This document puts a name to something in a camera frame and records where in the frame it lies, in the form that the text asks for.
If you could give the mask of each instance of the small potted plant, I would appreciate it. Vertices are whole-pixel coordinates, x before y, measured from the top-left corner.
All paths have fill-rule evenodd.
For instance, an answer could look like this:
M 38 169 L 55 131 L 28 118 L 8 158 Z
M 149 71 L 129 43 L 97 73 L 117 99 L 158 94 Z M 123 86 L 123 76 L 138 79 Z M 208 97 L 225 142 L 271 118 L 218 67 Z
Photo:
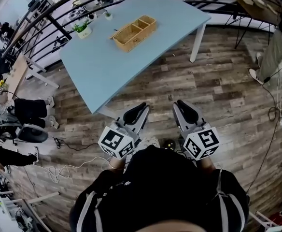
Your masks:
M 112 18 L 113 18 L 113 15 L 112 15 L 110 12 L 108 12 L 108 11 L 106 11 L 106 12 L 104 13 L 104 16 L 106 17 L 106 19 L 107 19 L 108 21 L 111 21 Z
M 80 39 L 87 37 L 92 32 L 92 29 L 89 27 L 88 24 L 89 22 L 87 20 L 81 26 L 77 24 L 74 25 L 73 30 L 77 32 Z

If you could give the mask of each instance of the wicker basket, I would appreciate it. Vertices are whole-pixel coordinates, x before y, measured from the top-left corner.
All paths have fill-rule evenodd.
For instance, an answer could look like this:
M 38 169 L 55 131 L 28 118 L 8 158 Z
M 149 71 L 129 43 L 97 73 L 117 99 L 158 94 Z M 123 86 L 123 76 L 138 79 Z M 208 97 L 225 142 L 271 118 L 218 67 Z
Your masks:
M 133 23 L 127 24 L 110 38 L 125 52 L 130 52 L 146 37 L 156 30 L 156 20 L 143 15 Z

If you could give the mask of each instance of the green plant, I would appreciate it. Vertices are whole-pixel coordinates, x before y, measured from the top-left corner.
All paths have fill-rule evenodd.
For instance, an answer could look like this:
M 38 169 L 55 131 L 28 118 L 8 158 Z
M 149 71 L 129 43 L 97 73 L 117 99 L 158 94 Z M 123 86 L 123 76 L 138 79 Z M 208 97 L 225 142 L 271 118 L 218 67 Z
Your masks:
M 89 21 L 86 20 L 81 26 L 75 24 L 72 29 L 76 31 L 77 33 L 81 33 L 87 27 L 88 24 L 89 24 Z
M 106 15 L 106 17 L 110 17 L 111 16 L 111 13 L 108 12 L 108 11 L 106 11 L 104 14 Z

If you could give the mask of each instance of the black metal railing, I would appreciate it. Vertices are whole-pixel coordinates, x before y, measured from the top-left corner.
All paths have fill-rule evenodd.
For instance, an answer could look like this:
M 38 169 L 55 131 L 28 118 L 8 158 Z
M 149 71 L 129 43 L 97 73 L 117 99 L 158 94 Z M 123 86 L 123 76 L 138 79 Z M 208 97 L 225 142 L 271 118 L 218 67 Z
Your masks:
M 37 57 L 37 55 L 39 53 L 42 53 L 42 51 L 44 51 L 47 47 L 54 44 L 56 41 L 59 41 L 63 38 L 66 38 L 68 41 L 71 39 L 70 34 L 73 33 L 73 30 L 66 31 L 65 27 L 67 25 L 74 23 L 75 21 L 82 19 L 83 17 L 94 14 L 97 11 L 105 10 L 106 8 L 108 8 L 110 6 L 119 4 L 119 3 L 123 2 L 124 0 L 114 1 L 112 3 L 108 3 L 108 4 L 105 4 L 101 7 L 95 8 L 91 11 L 86 11 L 82 15 L 70 20 L 69 22 L 67 22 L 63 25 L 60 25 L 57 21 L 59 19 L 61 19 L 63 16 L 69 14 L 73 10 L 76 10 L 78 8 L 82 8 L 83 6 L 89 4 L 93 1 L 96 1 L 96 0 L 88 0 L 86 2 L 83 2 L 83 3 L 73 7 L 72 9 L 65 11 L 64 13 L 62 13 L 57 18 L 53 18 L 52 13 L 56 9 L 58 9 L 60 6 L 64 5 L 67 2 L 70 2 L 70 1 L 71 0 L 60 0 L 59 2 L 55 3 L 54 5 L 48 7 L 43 13 L 38 15 L 24 30 L 22 30 L 21 32 L 18 32 L 18 29 L 17 29 L 16 32 L 15 32 L 15 35 L 18 33 L 18 36 L 15 39 L 11 39 L 9 41 L 9 43 L 8 43 L 6 49 L 5 49 L 5 52 L 3 54 L 3 58 L 6 56 L 7 53 L 11 53 L 11 52 L 13 52 L 13 54 L 16 57 L 20 52 L 23 52 L 23 54 L 26 55 L 29 58 Z M 199 9 L 201 9 L 202 11 L 207 12 L 207 13 L 226 14 L 226 15 L 232 15 L 234 13 L 235 6 L 236 6 L 235 3 L 225 2 L 225 1 L 220 1 L 220 0 L 184 0 L 184 2 L 186 2 L 188 4 L 193 4 L 194 6 L 198 7 Z M 217 9 L 207 9 L 206 7 L 209 4 L 216 4 L 216 5 L 218 5 L 218 7 L 221 7 L 220 5 L 222 5 L 223 8 L 222 9 L 219 9 L 219 8 L 217 8 Z M 45 25 L 41 26 L 40 28 L 37 28 L 37 25 L 40 25 L 43 20 L 46 20 L 48 22 L 46 22 Z M 41 33 L 43 33 L 43 31 L 51 25 L 54 25 L 56 27 L 56 30 L 53 30 L 52 32 L 48 33 L 47 35 L 41 35 Z M 30 36 L 30 38 L 27 39 L 29 32 L 32 28 L 34 28 L 34 32 Z M 63 35 L 54 39 L 54 40 L 52 40 L 48 44 L 42 46 L 39 50 L 35 51 L 36 47 L 39 44 L 44 42 L 47 38 L 49 38 L 50 36 L 52 36 L 56 32 L 61 32 Z M 24 43 L 19 47 L 18 50 L 15 50 L 16 43 L 20 39 L 22 39 L 25 35 L 26 35 L 26 37 L 25 37 Z M 34 61 L 39 61 L 42 58 L 46 57 L 47 55 L 59 50 L 66 43 L 67 42 L 61 43 L 59 46 L 56 46 L 52 50 L 44 53 L 42 56 L 39 56 Z

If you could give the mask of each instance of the white plant pot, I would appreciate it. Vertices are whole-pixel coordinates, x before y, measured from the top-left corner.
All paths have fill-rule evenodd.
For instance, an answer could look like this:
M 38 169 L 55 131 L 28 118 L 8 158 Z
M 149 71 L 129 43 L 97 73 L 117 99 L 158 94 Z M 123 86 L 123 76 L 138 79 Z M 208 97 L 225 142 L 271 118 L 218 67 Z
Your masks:
M 92 32 L 92 29 L 89 26 L 87 26 L 82 32 L 80 32 L 80 33 L 77 32 L 77 34 L 78 34 L 80 39 L 84 39 L 85 37 L 90 35 L 91 32 Z
M 106 19 L 107 19 L 108 21 L 111 21 L 111 20 L 113 19 L 113 15 L 111 14 L 110 16 L 106 16 Z

